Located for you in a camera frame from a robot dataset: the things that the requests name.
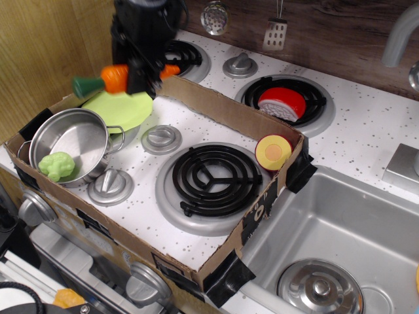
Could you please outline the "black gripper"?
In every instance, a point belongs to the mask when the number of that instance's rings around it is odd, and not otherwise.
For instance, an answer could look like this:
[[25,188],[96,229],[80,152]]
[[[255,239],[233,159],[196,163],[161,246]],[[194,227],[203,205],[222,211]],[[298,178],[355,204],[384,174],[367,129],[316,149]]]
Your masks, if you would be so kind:
[[170,24],[166,19],[112,21],[112,62],[128,65],[127,94],[147,92],[150,97],[156,97],[162,85],[160,73],[166,63],[168,41]]

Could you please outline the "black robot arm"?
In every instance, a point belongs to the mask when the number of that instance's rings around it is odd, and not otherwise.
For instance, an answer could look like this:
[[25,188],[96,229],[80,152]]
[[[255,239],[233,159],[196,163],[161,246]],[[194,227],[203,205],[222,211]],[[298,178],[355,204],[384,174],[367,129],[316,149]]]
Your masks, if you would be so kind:
[[128,66],[127,94],[151,98],[161,88],[166,47],[182,19],[189,21],[184,1],[115,1],[111,24],[112,62]]

